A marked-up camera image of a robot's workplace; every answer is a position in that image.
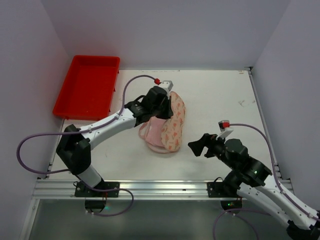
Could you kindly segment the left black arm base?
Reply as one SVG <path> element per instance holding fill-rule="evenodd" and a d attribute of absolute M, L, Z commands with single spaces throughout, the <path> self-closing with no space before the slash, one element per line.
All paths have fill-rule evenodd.
<path fill-rule="evenodd" d="M 74 182 L 74 196 L 76 198 L 85 198 L 84 207 L 89 213 L 101 213 L 107 207 L 107 199 L 117 198 L 119 196 L 120 183 L 117 181 L 101 181 L 94 190 L 87 187 L 83 182 Z"/>

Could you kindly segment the pink bra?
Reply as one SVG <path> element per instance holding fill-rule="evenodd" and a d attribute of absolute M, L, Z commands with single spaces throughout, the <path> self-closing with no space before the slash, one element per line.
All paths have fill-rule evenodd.
<path fill-rule="evenodd" d="M 164 145 L 162 144 L 162 128 L 163 125 L 165 124 L 166 120 L 165 119 L 160 119 L 157 117 L 152 117 L 148 124 L 147 124 L 147 129 L 145 131 L 145 141 L 156 147 L 163 147 Z"/>

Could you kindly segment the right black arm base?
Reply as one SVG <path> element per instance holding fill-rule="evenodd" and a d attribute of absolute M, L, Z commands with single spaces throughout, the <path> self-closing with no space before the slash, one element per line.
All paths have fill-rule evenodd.
<path fill-rule="evenodd" d="M 223 210 L 241 209 L 243 207 L 242 197 L 237 195 L 233 188 L 229 189 L 222 177 L 217 177 L 215 180 L 207 182 L 206 190 L 209 198 L 233 199 L 220 201 Z"/>

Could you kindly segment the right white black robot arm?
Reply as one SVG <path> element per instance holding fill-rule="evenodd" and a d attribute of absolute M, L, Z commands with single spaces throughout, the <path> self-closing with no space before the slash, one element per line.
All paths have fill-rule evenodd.
<path fill-rule="evenodd" d="M 216 157 L 231 169 L 218 188 L 223 195 L 242 197 L 262 208 L 286 228 L 293 240 L 320 238 L 320 213 L 277 182 L 272 171 L 251 157 L 239 139 L 224 140 L 205 133 L 188 146 L 197 157 L 207 148 L 206 158 Z"/>

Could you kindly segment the peach floral mesh laundry bag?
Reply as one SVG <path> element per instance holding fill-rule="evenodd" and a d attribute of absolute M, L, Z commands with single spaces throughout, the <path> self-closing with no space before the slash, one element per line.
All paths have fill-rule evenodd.
<path fill-rule="evenodd" d="M 146 142 L 145 132 L 147 124 L 143 123 L 139 128 L 138 135 L 143 139 L 146 145 L 154 152 L 159 154 L 170 154 L 177 152 L 182 145 L 183 127 L 186 118 L 186 106 L 182 98 L 174 91 L 170 92 L 171 108 L 173 116 L 170 119 L 166 119 L 161 131 L 161 142 L 163 147 L 153 146 Z"/>

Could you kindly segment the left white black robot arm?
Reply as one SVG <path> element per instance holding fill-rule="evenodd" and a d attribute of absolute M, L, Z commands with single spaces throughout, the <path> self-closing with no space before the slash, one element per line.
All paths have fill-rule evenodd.
<path fill-rule="evenodd" d="M 91 151 L 112 136 L 146 123 L 152 117 L 164 120 L 172 117 L 171 89 L 170 82 L 165 81 L 96 123 L 81 128 L 69 125 L 60 138 L 56 154 L 87 188 L 102 192 L 104 180 L 92 166 Z"/>

